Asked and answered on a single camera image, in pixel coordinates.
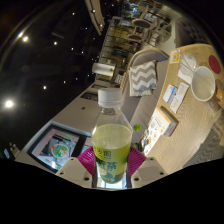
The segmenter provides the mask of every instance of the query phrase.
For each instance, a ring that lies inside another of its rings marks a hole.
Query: white packaging
[[[150,152],[161,135],[171,136],[176,126],[175,119],[168,115],[163,108],[156,107],[141,139],[144,154],[147,155]]]

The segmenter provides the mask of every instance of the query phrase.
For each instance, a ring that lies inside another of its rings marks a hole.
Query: sofa
[[[129,69],[131,66],[144,64],[151,60],[156,60],[157,87],[152,95],[141,97],[130,97]],[[166,71],[169,63],[169,55],[158,48],[149,48],[137,52],[130,60],[127,70],[122,79],[120,88],[123,92],[123,105],[121,110],[133,127],[140,124],[141,129],[134,131],[132,143],[138,143],[147,128],[150,118],[157,105],[163,83],[166,77]]]

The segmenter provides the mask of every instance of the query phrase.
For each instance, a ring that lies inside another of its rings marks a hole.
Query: bottle cap
[[[102,88],[98,90],[98,104],[101,107],[113,108],[122,105],[120,88]]]

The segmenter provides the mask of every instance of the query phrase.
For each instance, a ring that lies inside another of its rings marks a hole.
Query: desk
[[[193,44],[178,48],[184,55],[192,53],[199,66],[207,66],[210,70],[208,58],[218,56],[214,48],[207,44]],[[224,71],[213,75],[221,84],[224,83]],[[184,82],[177,76],[180,64],[169,64],[166,78],[157,106],[164,106],[178,121],[179,124],[171,137],[161,136],[147,157],[155,157],[168,174],[181,170],[188,165],[197,164],[223,157],[224,113],[220,109],[213,112],[205,103],[196,100],[189,86],[185,98],[174,114],[169,105],[162,99],[168,84],[179,86]]]

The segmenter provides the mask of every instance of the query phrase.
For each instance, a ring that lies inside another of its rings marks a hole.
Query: ceiling
[[[105,27],[99,36],[85,1],[4,3],[0,17],[1,143],[12,142],[22,149],[94,82],[92,65],[98,61],[108,20],[118,15],[118,8],[117,1],[101,1]],[[7,100],[14,102],[12,108],[5,108]]]

